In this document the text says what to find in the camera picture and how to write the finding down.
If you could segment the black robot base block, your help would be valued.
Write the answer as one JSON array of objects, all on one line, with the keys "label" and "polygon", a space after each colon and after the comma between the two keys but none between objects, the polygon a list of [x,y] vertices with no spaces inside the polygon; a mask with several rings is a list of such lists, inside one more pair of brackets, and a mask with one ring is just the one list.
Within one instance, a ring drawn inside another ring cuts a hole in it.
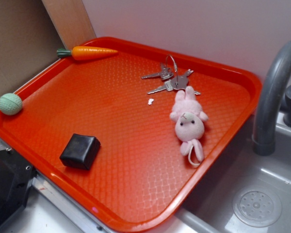
[{"label": "black robot base block", "polygon": [[34,175],[34,166],[16,150],[0,150],[0,229],[26,208]]}]

